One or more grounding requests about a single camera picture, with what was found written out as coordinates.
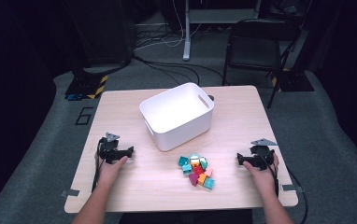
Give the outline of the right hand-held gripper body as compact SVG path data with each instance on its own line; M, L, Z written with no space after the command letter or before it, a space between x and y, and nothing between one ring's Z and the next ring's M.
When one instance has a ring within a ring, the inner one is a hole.
M250 164L253 167L257 167L260 170L265 170L274 162L275 153L274 149L270 149L270 146L275 146L276 143L267 139L259 139L251 141L252 147L250 148L250 152L253 155L251 158Z

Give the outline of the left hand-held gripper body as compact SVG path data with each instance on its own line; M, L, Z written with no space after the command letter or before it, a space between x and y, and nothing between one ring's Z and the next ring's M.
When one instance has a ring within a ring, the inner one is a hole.
M105 162L111 164L119 160L118 144L119 136L113 133L106 133L98 143L98 156Z

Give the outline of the pile of coloured toy blocks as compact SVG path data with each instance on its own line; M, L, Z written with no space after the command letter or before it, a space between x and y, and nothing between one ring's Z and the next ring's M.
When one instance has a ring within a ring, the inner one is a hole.
M212 177L214 169L209 165L206 157L198 153L190 154L188 157L180 156L178 166L194 187L214 189L215 180Z

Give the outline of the white plastic storage bin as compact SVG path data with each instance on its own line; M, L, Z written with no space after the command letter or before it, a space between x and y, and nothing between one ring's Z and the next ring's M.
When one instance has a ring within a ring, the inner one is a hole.
M210 128L214 99L189 82L144 100L139 109L155 145L169 151Z

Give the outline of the person's left hand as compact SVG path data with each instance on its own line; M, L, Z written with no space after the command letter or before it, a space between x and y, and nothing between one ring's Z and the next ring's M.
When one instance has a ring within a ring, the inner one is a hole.
M99 160L99 177L97 180L97 186L100 188L110 189L116 178L119 175L120 169L128 161L128 157L124 156L113 164L107 163L104 160Z

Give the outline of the person's right hand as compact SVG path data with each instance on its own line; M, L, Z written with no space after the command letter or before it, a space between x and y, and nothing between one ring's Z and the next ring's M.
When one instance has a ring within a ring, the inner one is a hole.
M278 156L276 154L274 154L273 164L265 170L258 170L246 162L243 166L250 172L253 184L260 195L271 191L276 193L276 180L278 179Z

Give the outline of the black stand base striped edge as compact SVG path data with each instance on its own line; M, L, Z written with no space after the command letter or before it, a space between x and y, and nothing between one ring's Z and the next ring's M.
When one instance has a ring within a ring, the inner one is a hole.
M83 99L96 99L102 94L107 79L108 75L104 73L83 72L80 76L74 76L65 95L82 94Z

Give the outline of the person's dark lap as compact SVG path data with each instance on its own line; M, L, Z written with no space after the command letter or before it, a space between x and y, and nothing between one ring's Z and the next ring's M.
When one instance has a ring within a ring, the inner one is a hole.
M249 209L124 213L119 224L253 224L253 218Z

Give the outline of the black folding chair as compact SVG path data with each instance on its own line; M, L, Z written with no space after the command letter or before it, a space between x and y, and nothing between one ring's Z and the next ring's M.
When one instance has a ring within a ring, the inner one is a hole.
M270 108L279 87L290 51L301 34L292 21L245 19L235 23L226 45L221 84L228 83L227 68L264 71L273 75L276 84L267 107Z

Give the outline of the dark cabinet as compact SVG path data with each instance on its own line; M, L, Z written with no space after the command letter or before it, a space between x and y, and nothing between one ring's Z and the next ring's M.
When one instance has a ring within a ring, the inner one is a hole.
M128 63L136 26L122 0L64 0L90 65Z

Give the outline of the white desk frame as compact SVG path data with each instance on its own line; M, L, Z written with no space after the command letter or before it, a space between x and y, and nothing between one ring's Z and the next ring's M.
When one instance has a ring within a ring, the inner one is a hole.
M253 8L239 9L191 9L185 0L185 39L182 60L188 62L191 55L192 24L234 24L244 19L257 18L262 0L255 0Z

